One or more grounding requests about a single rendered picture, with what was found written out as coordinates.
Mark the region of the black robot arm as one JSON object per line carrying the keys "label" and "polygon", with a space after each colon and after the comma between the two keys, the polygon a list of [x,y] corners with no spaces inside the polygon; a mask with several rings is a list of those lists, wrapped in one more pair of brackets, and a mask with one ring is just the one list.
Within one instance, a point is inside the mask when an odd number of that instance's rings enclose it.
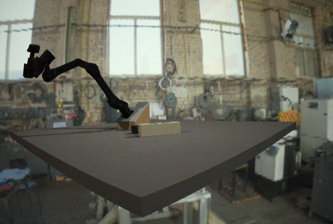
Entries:
{"label": "black robot arm", "polygon": [[129,118],[133,114],[134,111],[130,110],[128,103],[120,100],[116,95],[113,94],[112,90],[108,87],[105,80],[102,78],[98,66],[95,63],[88,63],[86,61],[76,58],[75,60],[62,66],[50,69],[49,65],[55,59],[55,57],[47,49],[40,57],[36,58],[37,60],[41,61],[41,63],[39,61],[35,61],[34,63],[32,63],[32,70],[34,71],[32,75],[35,78],[38,78],[38,76],[42,73],[42,78],[45,80],[45,82],[50,82],[58,75],[77,66],[80,66],[84,68],[87,73],[90,74],[98,83],[101,90],[107,96],[108,100],[106,102],[109,104],[110,107],[119,110],[122,113],[123,118]]}

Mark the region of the black two-prong plug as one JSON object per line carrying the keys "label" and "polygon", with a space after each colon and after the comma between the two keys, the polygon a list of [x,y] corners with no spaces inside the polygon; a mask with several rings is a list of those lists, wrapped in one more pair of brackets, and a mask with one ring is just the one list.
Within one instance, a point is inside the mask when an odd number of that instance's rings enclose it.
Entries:
{"label": "black two-prong plug", "polygon": [[138,134],[138,125],[131,126],[131,133]]}

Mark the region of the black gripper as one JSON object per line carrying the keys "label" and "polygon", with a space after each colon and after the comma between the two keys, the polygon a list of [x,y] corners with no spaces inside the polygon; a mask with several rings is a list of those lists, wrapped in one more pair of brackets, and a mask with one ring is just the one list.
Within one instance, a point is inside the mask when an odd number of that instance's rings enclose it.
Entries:
{"label": "black gripper", "polygon": [[[24,78],[33,78],[34,76],[33,74],[33,70],[32,70],[32,63],[34,63],[35,61],[39,61],[36,58],[34,58],[34,54],[35,53],[39,53],[40,50],[40,46],[39,45],[35,45],[35,44],[30,44],[27,52],[30,52],[30,57],[28,58],[27,64],[24,64],[24,69],[23,69],[23,76]],[[39,61],[41,63],[41,61]]]}

